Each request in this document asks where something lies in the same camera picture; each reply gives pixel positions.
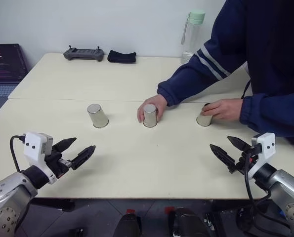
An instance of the white table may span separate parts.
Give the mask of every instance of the white table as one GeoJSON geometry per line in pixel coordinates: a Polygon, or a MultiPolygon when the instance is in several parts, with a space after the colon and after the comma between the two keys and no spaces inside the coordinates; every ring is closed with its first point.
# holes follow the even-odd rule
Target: white table
{"type": "MultiPolygon", "coordinates": [[[[246,142],[256,133],[235,123],[214,122],[201,127],[195,122],[201,103],[181,104],[164,114],[154,128],[136,120],[140,102],[11,99],[0,109],[0,179],[15,171],[9,139],[26,131],[44,132],[54,142],[77,137],[64,153],[73,159],[95,144],[91,159],[70,171],[54,185],[46,185],[39,197],[53,198],[247,198],[244,178],[230,174],[210,151],[213,143],[237,159],[240,152],[227,140],[237,136],[246,142]],[[110,122],[94,128],[86,112],[91,103],[101,104],[110,122]]],[[[15,142],[22,169],[27,168],[23,145],[15,142]]],[[[272,165],[294,175],[294,147],[277,139],[272,165]]],[[[253,195],[264,192],[252,184],[253,195]]]]}
{"type": "MultiPolygon", "coordinates": [[[[46,54],[10,94],[10,99],[144,101],[180,66],[179,58],[137,57],[136,64],[66,60],[46,54]]],[[[249,76],[243,68],[191,98],[196,102],[241,97],[249,76]]]]}

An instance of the remote controller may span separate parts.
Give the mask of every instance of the remote controller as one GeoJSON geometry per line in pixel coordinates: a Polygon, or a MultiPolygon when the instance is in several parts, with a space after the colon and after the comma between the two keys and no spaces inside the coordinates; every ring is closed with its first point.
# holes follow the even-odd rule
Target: remote controller
{"type": "Polygon", "coordinates": [[[77,49],[71,48],[63,53],[63,56],[68,59],[80,58],[80,59],[94,59],[97,61],[102,61],[104,56],[104,51],[97,47],[97,49],[77,49]]]}

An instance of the metal cup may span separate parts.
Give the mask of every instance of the metal cup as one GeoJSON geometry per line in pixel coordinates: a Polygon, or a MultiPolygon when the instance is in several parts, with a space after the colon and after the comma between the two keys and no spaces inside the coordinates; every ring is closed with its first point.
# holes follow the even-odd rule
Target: metal cup
{"type": "Polygon", "coordinates": [[[196,122],[203,127],[207,127],[211,124],[212,116],[203,116],[199,114],[196,118],[196,122]]]}
{"type": "Polygon", "coordinates": [[[91,104],[87,108],[87,112],[92,120],[94,127],[102,128],[108,124],[108,118],[104,114],[99,104],[91,104]]]}
{"type": "Polygon", "coordinates": [[[157,108],[153,104],[147,104],[143,107],[143,125],[146,127],[154,127],[157,125],[157,108]]]}

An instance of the red object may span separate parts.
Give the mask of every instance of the red object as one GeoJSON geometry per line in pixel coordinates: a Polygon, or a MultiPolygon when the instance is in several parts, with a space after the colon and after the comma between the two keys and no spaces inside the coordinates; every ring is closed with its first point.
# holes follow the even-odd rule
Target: red object
{"type": "Polygon", "coordinates": [[[131,213],[135,214],[135,210],[133,210],[133,209],[127,209],[126,214],[131,214],[131,213]]]}
{"type": "Polygon", "coordinates": [[[169,215],[170,212],[172,212],[172,211],[174,211],[174,210],[175,210],[174,206],[167,206],[167,207],[165,208],[165,214],[166,214],[166,215],[169,215]]]}

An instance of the sweatshirt sleeve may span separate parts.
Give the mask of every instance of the sweatshirt sleeve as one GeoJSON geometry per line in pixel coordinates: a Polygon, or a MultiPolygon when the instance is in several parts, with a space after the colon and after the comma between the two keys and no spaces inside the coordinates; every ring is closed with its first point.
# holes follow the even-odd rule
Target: sweatshirt sleeve
{"type": "Polygon", "coordinates": [[[255,94],[243,100],[240,122],[256,132],[294,137],[294,93],[280,96],[255,94]]]}
{"type": "Polygon", "coordinates": [[[211,39],[173,76],[158,85],[168,106],[229,76],[246,61],[246,8],[244,0],[227,0],[217,16],[211,39]]]}

